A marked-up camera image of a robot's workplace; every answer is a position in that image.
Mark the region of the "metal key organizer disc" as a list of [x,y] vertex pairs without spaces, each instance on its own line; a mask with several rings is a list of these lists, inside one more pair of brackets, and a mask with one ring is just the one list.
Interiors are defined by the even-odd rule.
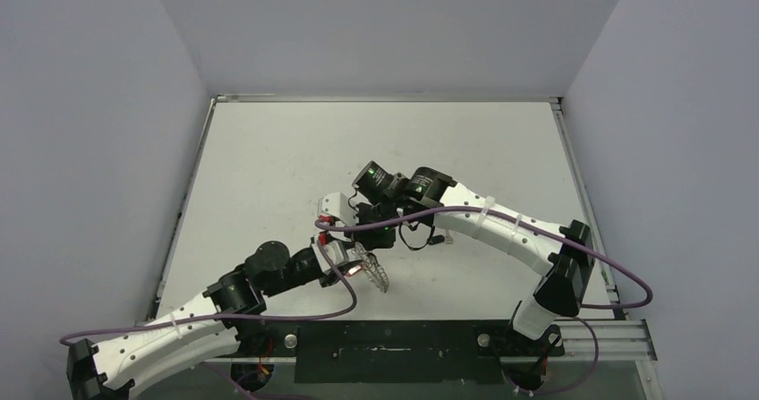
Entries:
[[354,246],[354,255],[358,260],[358,266],[367,276],[369,281],[383,294],[389,289],[389,278],[385,269],[380,264],[377,256],[368,251],[362,244]]

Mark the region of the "red tagged key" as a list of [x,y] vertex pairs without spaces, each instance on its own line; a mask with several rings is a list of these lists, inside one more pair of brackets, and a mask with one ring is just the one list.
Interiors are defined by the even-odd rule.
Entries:
[[353,276],[361,273],[363,270],[364,270],[363,264],[357,264],[357,265],[354,265],[354,266],[350,267],[346,271],[345,276],[346,277],[353,277]]

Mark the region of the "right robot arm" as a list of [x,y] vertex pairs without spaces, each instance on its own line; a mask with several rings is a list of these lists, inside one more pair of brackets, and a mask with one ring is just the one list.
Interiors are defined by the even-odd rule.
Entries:
[[585,223],[574,220],[563,226],[527,217],[426,166],[406,177],[371,161],[353,187],[367,200],[358,206],[362,225],[421,213],[421,224],[487,244],[539,276],[506,330],[507,345],[515,353],[530,353],[556,318],[579,314],[595,266]]

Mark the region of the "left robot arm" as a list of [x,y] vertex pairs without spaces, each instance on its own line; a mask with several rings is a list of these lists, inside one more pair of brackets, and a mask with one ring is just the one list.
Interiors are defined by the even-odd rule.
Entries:
[[344,251],[315,238],[291,253],[269,241],[186,304],[135,332],[68,351],[66,378],[75,399],[128,399],[145,388],[209,358],[253,356],[267,343],[260,315],[266,297],[333,273]]

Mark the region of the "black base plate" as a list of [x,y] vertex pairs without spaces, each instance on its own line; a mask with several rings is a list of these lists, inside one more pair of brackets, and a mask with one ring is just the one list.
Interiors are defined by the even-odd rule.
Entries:
[[231,377],[259,390],[286,365],[296,384],[534,381],[564,355],[559,327],[531,340],[507,319],[269,322],[229,354]]

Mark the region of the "aluminium frame rail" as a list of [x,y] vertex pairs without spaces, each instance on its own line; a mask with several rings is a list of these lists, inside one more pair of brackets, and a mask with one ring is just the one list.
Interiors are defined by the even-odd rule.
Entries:
[[239,361],[300,361],[317,353],[334,358],[403,357],[450,354],[485,357],[498,352],[506,362],[527,362],[543,355],[569,361],[653,361],[656,352],[643,321],[593,319],[587,324],[560,320],[537,340],[517,334],[506,320],[324,320],[268,323],[250,340],[213,335],[201,341],[217,347],[229,343],[222,355]]

